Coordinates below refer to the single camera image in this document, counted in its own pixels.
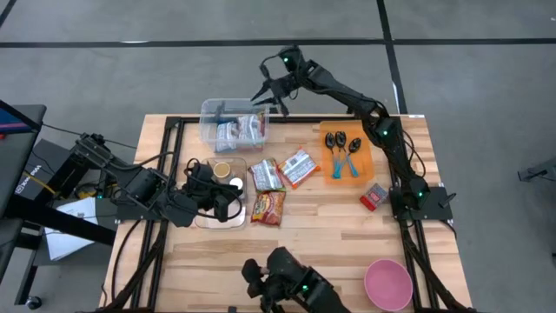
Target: computer screen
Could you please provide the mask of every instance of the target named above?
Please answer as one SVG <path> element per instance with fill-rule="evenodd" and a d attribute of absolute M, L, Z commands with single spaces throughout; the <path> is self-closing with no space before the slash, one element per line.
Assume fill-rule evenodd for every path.
<path fill-rule="evenodd" d="M 36 130 L 28 117 L 0 100 L 0 134 L 24 133 Z"/>

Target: wooden tabletop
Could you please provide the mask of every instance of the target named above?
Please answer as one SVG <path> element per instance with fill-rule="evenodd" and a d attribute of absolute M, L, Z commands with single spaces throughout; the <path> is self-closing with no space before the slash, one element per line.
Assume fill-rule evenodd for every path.
<path fill-rule="evenodd" d="M 166 117 L 145 117 L 136 163 L 159 153 Z M 427 181 L 437 185 L 440 175 L 426 119 L 423 116 L 402 116 L 401 121 L 427 166 Z M 169 147 L 174 146 L 174 138 L 175 134 L 172 134 Z M 264 157 L 274 157 L 280 162 L 293 155 L 300 145 L 317 163 L 320 162 L 318 123 L 271 124 L 263 152 L 238 156 L 243 157 L 248 166 Z M 404 265 L 405 259 L 399 225 L 392 218 L 390 204 L 386 202 L 375 212 L 370 212 L 359 202 L 359 197 L 372 184 L 379 183 L 385 189 L 391 185 L 384 153 L 375 147 L 371 151 L 375 177 L 366 185 L 329 186 L 324 183 L 320 172 L 297 190 L 288 186 L 280 228 L 249 222 L 255 199 L 252 180 L 248 182 L 248 222 L 243 229 L 222 231 L 199 229 L 194 224 L 189 228 L 170 225 L 156 311 L 226 312 L 228 306 L 236 306 L 240 312 L 259 312 L 259 299 L 251 299 L 247 295 L 247 283 L 241 274 L 242 265 L 249 258 L 265 264 L 274 248 L 285 246 L 303 264 L 314 267 L 326 277 L 352 312 L 381 312 L 365 293 L 362 280 L 365 270 L 379 258 L 394 259 Z M 202 160 L 214 156 L 213 151 L 200 141 L 198 124 L 188 123 L 183 135 L 178 185 L 185 183 L 182 170 L 191 157 Z M 414 160 L 412 166 L 419 170 L 420 164 Z M 156 162 L 147 167 L 155 168 Z M 108 293 L 116 252 L 131 224 L 122 223 L 118 228 L 105 280 Z M 117 291 L 136 270 L 144 224 L 141 222 L 134 230 L 123 249 L 117 269 Z M 425 221 L 423 226 L 434 271 L 458 301 L 470 306 L 452 231 L 435 221 Z M 424 278 L 420 270 L 417 273 L 423 305 L 428 306 Z M 148 298 L 150 272 L 144 282 L 142 306 L 146 305 Z M 285 309 L 288 312 L 302 311 L 294 303 L 285 303 Z M 405 311 L 412 311 L 411 304 Z"/>

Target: gray floor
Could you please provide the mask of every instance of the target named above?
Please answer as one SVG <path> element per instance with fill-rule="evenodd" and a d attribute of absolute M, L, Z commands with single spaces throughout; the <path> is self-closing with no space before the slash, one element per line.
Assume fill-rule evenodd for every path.
<path fill-rule="evenodd" d="M 388 0 L 387 11 L 394 38 L 556 37 L 550 0 Z M 0 41 L 381 37 L 378 16 L 375 1 L 364 0 L 18 0 Z M 302 48 L 397 110 L 382 46 Z M 46 104 L 46 123 L 134 144 L 146 113 L 196 113 L 206 98 L 250 97 L 261 84 L 258 63 L 278 49 L 0 49 L 0 97 Z M 396 53 L 408 110 L 427 116 L 445 185 L 458 193 L 453 210 L 474 306 L 554 312 L 555 186 L 520 183 L 516 171 L 556 156 L 556 45 L 405 46 Z M 345 110 L 307 92 L 289 107 Z M 42 136 L 66 147 L 74 139 L 52 130 Z M 134 154 L 114 152 L 127 160 Z M 39 311 L 94 309 L 109 253 L 90 247 L 41 268 L 32 290 L 45 299 Z M 18 250 L 12 258 L 0 312 L 26 311 L 12 306 L 26 255 Z"/>

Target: pink bowl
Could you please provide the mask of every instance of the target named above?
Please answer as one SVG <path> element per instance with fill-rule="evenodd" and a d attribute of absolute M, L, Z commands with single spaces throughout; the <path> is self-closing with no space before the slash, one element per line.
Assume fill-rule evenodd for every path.
<path fill-rule="evenodd" d="M 389 259 L 374 261 L 365 273 L 368 298 L 382 310 L 405 308 L 414 293 L 414 284 L 405 267 Z"/>

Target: orange plate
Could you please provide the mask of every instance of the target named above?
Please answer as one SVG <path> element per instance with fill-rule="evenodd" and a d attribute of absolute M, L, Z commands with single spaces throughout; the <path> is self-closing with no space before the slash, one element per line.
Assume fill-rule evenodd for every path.
<path fill-rule="evenodd" d="M 325 144 L 325 138 L 327 133 L 335 134 L 336 131 L 346 132 L 346 151 L 349 153 L 349 143 L 356 137 L 361 139 L 361 147 L 351 156 L 351 161 L 355 166 L 355 169 L 359 173 L 357 178 L 351 175 L 351 169 L 349 169 L 349 164 L 344 164 L 341 169 L 341 178 L 333 179 L 334 174 L 334 161 L 332 158 L 332 152 L 327 148 Z M 357 185 L 365 184 L 374 177 L 374 166 L 373 157 L 371 156 L 371 143 L 369 142 L 367 135 L 361 127 L 361 121 L 326 121 L 321 122 L 321 151 L 322 151 L 322 164 L 321 168 L 324 171 L 324 179 L 327 184 L 334 185 Z M 334 155 L 338 157 L 338 147 L 334 147 Z M 346 154 L 341 151 L 341 160 L 346 159 Z"/>

